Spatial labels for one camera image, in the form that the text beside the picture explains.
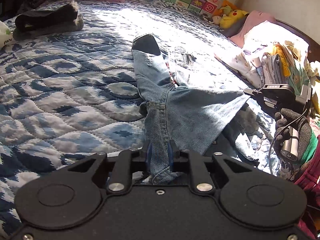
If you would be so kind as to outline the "right gloved hand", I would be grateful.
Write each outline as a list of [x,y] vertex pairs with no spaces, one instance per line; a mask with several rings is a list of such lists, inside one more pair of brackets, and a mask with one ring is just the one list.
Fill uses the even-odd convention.
[[312,156],[317,147],[317,138],[315,137],[309,122],[305,116],[287,109],[282,108],[280,112],[277,112],[274,116],[276,120],[276,133],[273,148],[278,157],[285,157],[287,155],[281,154],[281,148],[284,146],[285,141],[294,138],[292,130],[296,130],[297,134],[297,156],[293,163],[304,164]]

